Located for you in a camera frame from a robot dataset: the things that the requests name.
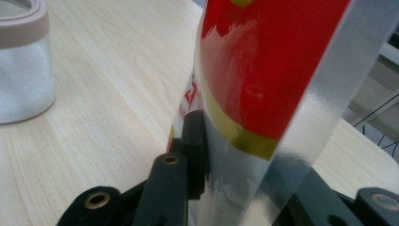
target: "light wood tabletop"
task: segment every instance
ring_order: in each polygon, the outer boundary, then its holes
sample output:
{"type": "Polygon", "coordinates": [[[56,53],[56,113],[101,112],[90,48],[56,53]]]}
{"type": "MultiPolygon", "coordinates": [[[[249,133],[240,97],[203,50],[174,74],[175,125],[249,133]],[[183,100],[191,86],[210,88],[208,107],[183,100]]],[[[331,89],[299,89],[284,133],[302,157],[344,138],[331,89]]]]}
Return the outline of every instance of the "light wood tabletop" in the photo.
{"type": "MultiPolygon", "coordinates": [[[[83,191],[145,180],[192,70],[202,9],[191,0],[47,5],[56,101],[0,125],[0,225],[55,225],[83,191]]],[[[315,168],[351,197],[364,186],[399,193],[397,164],[344,121],[315,168]]]]}

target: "white powder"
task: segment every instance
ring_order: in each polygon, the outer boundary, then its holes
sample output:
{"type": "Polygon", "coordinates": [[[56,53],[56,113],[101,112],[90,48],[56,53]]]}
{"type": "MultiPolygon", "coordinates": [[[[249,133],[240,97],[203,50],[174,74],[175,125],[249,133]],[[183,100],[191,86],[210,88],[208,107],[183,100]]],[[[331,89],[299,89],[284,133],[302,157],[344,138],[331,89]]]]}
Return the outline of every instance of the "white powder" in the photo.
{"type": "Polygon", "coordinates": [[[0,49],[0,123],[21,121],[47,109],[56,97],[49,36],[0,49]]]}

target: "jar lid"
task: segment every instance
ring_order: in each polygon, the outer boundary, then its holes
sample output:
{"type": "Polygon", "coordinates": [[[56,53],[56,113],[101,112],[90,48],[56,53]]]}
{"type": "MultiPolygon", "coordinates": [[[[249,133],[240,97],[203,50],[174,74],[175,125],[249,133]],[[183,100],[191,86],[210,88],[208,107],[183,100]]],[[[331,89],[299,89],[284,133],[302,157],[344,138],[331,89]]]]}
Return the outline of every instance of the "jar lid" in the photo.
{"type": "Polygon", "coordinates": [[[0,0],[0,3],[2,1],[27,11],[15,16],[0,15],[0,49],[31,44],[48,34],[50,22],[43,0],[0,0]]]}

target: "jar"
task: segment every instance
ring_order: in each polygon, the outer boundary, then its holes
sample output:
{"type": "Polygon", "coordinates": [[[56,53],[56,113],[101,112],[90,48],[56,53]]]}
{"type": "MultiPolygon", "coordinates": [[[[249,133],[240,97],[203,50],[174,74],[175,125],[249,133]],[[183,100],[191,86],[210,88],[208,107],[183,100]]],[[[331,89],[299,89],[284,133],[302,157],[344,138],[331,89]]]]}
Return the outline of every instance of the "jar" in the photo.
{"type": "Polygon", "coordinates": [[[56,97],[43,0],[0,0],[0,123],[46,110],[56,97]]]}

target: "metal ring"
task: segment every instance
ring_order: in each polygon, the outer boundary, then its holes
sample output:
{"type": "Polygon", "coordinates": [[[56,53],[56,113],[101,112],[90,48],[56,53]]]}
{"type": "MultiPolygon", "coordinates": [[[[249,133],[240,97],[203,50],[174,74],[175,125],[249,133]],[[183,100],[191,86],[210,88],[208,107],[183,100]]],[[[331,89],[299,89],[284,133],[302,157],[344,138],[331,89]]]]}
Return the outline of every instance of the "metal ring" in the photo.
{"type": "Polygon", "coordinates": [[[392,211],[399,211],[399,201],[390,196],[380,193],[375,193],[372,195],[372,199],[375,203],[377,203],[379,206],[385,209],[392,211]]]}
{"type": "Polygon", "coordinates": [[[180,162],[180,158],[175,155],[169,155],[169,156],[164,157],[162,159],[162,161],[167,165],[174,165],[174,164],[180,162]]]}
{"type": "Polygon", "coordinates": [[[98,209],[105,206],[111,200],[111,196],[103,191],[92,193],[85,200],[87,209],[98,209]]]}

